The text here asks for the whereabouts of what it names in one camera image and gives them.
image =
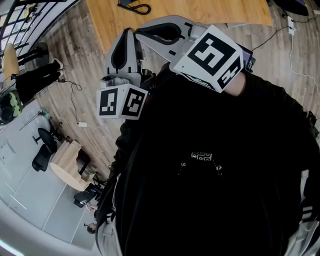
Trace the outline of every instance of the black sweatshirt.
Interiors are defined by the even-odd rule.
[[[139,121],[127,120],[99,203],[104,221],[116,176],[124,256],[283,255],[301,219],[301,171],[319,207],[319,147],[306,113],[283,88],[252,74],[238,97],[180,75]]]

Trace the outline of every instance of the cable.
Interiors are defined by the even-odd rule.
[[[72,105],[73,105],[73,107],[74,107],[75,122],[76,122],[77,125],[79,125],[78,115],[77,115],[77,109],[76,109],[75,103],[74,103],[74,101],[73,101],[73,99],[72,99],[72,95],[73,95],[73,92],[74,92],[74,88],[73,88],[72,85],[75,85],[75,86],[76,86],[76,89],[78,90],[78,92],[81,92],[81,91],[82,91],[82,87],[81,87],[80,84],[77,84],[77,83],[75,83],[75,82],[68,81],[68,80],[65,80],[65,79],[58,79],[58,82],[60,82],[60,83],[71,83],[71,96],[70,96],[70,98],[71,98]],[[86,125],[87,125],[87,126],[90,126],[90,127],[93,128],[93,129],[101,129],[102,131],[104,131],[104,133],[105,133],[111,140],[113,140],[114,142],[116,142],[113,138],[111,138],[111,137],[109,136],[109,134],[108,134],[108,133],[105,131],[105,129],[103,129],[102,127],[94,127],[94,126],[92,126],[91,124],[88,124],[88,123],[86,123]]]
[[[94,199],[95,200],[95,203],[94,203],[94,206],[96,206],[99,202],[98,200],[101,198],[101,196],[99,196],[97,199]]]
[[[292,22],[294,22],[294,23],[301,23],[301,24],[302,24],[302,23],[308,23],[309,21],[312,21],[312,20],[316,20],[317,18],[318,18],[318,16],[312,17],[312,18],[308,18],[307,21],[292,20]],[[278,33],[279,31],[281,31],[281,30],[283,30],[283,29],[285,29],[285,28],[289,28],[289,26],[284,26],[284,27],[276,30],[276,31],[274,32],[274,34],[273,34],[269,39],[267,39],[264,43],[260,44],[260,45],[257,46],[256,48],[253,48],[251,51],[253,52],[255,49],[258,49],[259,47],[263,46],[266,42],[268,42],[270,39],[272,39],[272,38],[275,36],[276,33]]]
[[[7,81],[9,78],[11,78],[11,75],[8,76],[6,79],[4,79],[4,81],[2,83],[4,83],[5,81]]]
[[[39,93],[41,93],[44,89],[46,89],[49,85],[52,85],[54,82],[57,82],[58,80],[53,81],[52,83],[48,84],[46,87],[44,87],[41,91],[38,91],[33,97],[36,97]]]
[[[308,18],[307,21],[296,21],[296,20],[293,20],[294,23],[308,23],[309,21],[312,21],[312,20],[316,20],[319,16],[316,16],[316,17],[312,17],[312,18]]]
[[[76,86],[76,89],[78,90],[78,92],[81,92],[81,91],[82,91],[82,87],[81,87],[80,84],[77,84],[77,83],[75,83],[75,82],[71,82],[71,81],[67,81],[67,80],[64,80],[64,81],[65,81],[65,82],[68,82],[68,83],[71,83],[71,84],[70,84],[70,86],[71,86],[71,96],[70,96],[70,98],[71,98],[72,105],[73,105],[73,107],[74,107],[75,122],[76,122],[76,124],[78,125],[79,122],[78,122],[78,116],[77,116],[77,109],[76,109],[75,103],[74,103],[74,101],[73,101],[73,99],[72,99],[72,94],[74,93],[74,88],[72,87],[72,85],[75,85],[75,86]]]
[[[263,42],[262,44],[260,44],[260,45],[257,46],[256,48],[253,48],[251,51],[253,52],[254,50],[256,50],[256,49],[258,49],[259,47],[263,46],[266,42],[268,42],[269,40],[271,40],[271,39],[275,36],[276,33],[278,33],[279,31],[281,31],[281,30],[283,30],[283,29],[285,29],[285,28],[289,28],[289,26],[284,26],[284,27],[276,30],[269,39],[267,39],[265,42]]]
[[[292,71],[293,73],[295,73],[295,74],[297,74],[297,75],[301,75],[301,76],[304,76],[304,77],[309,77],[309,78],[311,78],[311,79],[314,81],[315,85],[316,85],[316,90],[317,90],[318,95],[320,95],[319,86],[318,86],[318,84],[317,84],[317,82],[316,82],[316,79],[315,79],[314,77],[310,76],[309,74],[302,74],[302,73],[296,72],[296,71],[294,71],[294,70],[292,69],[291,54],[292,54],[293,49],[294,49],[294,36],[291,35],[291,51],[290,51],[290,55],[289,55],[289,59],[290,59],[290,69],[291,69],[291,71]]]
[[[94,127],[94,126],[92,126],[92,125],[90,125],[90,124],[88,124],[87,123],[87,126],[90,126],[91,128],[93,128],[93,129],[101,129],[102,131],[104,131],[104,133],[111,139],[111,140],[113,140],[114,142],[116,142],[113,138],[111,138],[110,136],[109,136],[109,134],[105,131],[105,129],[103,129],[102,127]]]
[[[5,88],[4,91],[1,91],[0,93],[3,94],[5,93],[7,90],[9,90],[12,86],[16,85],[16,82],[14,82],[14,84],[10,85],[8,88]]]
[[[151,12],[151,7],[150,7],[150,5],[149,5],[149,4],[145,4],[145,3],[139,4],[139,5],[137,5],[137,6],[129,6],[129,7],[127,7],[127,6],[122,5],[122,4],[120,3],[120,0],[119,0],[117,6],[123,8],[123,9],[126,9],[126,10],[128,10],[128,11],[134,12],[134,13],[136,13],[136,14],[139,14],[139,15],[148,15],[148,14]],[[146,8],[147,8],[147,11],[143,12],[143,11],[137,10],[137,9],[139,9],[139,8],[141,8],[141,7],[146,7]]]

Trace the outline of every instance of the power outlet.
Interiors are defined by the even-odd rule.
[[[287,16],[287,23],[288,23],[288,32],[290,35],[295,35],[295,25],[294,25],[294,20],[290,17]]]

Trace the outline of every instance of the shoe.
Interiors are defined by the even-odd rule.
[[[58,73],[60,73],[59,78],[61,78],[64,75],[64,72],[62,70],[58,70]]]
[[[54,63],[54,61],[58,62],[58,64],[60,65],[60,68],[59,68],[60,70],[62,70],[64,68],[64,64],[60,60],[58,60],[57,58],[54,58],[52,60],[52,63]]]

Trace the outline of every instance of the black cable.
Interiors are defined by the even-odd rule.
[[[123,8],[123,9],[126,9],[128,11],[134,12],[136,14],[139,14],[139,15],[148,15],[151,12],[151,6],[149,4],[146,4],[146,3],[139,4],[137,6],[129,6],[129,7],[127,7],[127,6],[122,5],[120,3],[120,0],[119,0],[117,6]],[[146,7],[147,11],[145,11],[145,12],[138,11],[137,9],[139,9],[141,7]]]
[[[41,91],[38,91],[33,97],[36,97],[39,93],[41,93],[44,89],[46,89],[49,85],[52,85],[54,82],[57,82],[58,80],[53,81],[52,83],[48,84],[46,87],[44,87]]]
[[[312,20],[316,20],[318,18],[317,17],[312,17],[312,18],[308,18],[307,21],[295,21],[295,20],[292,20],[294,23],[308,23],[309,21],[312,21]]]
[[[301,24],[302,24],[302,23],[308,23],[309,21],[312,21],[312,20],[316,20],[317,18],[318,18],[318,16],[312,17],[312,18],[308,18],[307,21],[292,20],[292,22],[294,22],[294,23],[301,23]],[[257,46],[256,48],[253,48],[251,51],[253,52],[255,49],[258,49],[259,47],[263,46],[266,42],[268,42],[271,38],[273,38],[276,33],[278,33],[280,30],[283,30],[283,29],[285,29],[285,28],[289,28],[289,26],[284,26],[284,27],[276,30],[276,31],[274,32],[274,34],[273,34],[268,40],[266,40],[264,43],[260,44],[260,45]]]
[[[5,88],[4,91],[1,91],[1,95],[4,94],[7,90],[9,90],[14,85],[16,85],[16,82],[14,82],[14,84],[10,85],[8,88]]]
[[[71,85],[71,96],[70,96],[70,98],[71,98],[72,105],[73,105],[73,107],[74,107],[75,122],[76,122],[76,124],[78,125],[79,122],[78,122],[77,109],[76,109],[75,103],[74,103],[74,101],[73,101],[73,99],[72,99],[72,94],[74,93],[74,88],[73,88],[72,85],[75,85],[75,86],[76,86],[76,89],[78,90],[78,92],[81,92],[81,91],[82,91],[82,87],[81,87],[80,84],[77,84],[77,83],[75,83],[75,82],[71,82],[71,81],[67,81],[67,80],[64,80],[64,82],[71,83],[71,84],[70,84],[70,85]]]
[[[9,78],[11,78],[12,76],[10,75],[10,76],[8,76],[4,81],[3,81],[3,83],[5,82],[5,81],[7,81]]]
[[[281,30],[283,30],[283,29],[285,29],[285,28],[289,28],[289,26],[284,26],[284,27],[276,30],[269,39],[267,39],[265,42],[263,42],[262,44],[260,44],[260,45],[257,46],[256,48],[253,48],[251,51],[253,52],[254,50],[256,50],[256,49],[258,49],[259,47],[263,46],[266,42],[268,42],[269,40],[271,40],[271,39],[275,36],[276,33],[278,33],[279,31],[281,31]]]

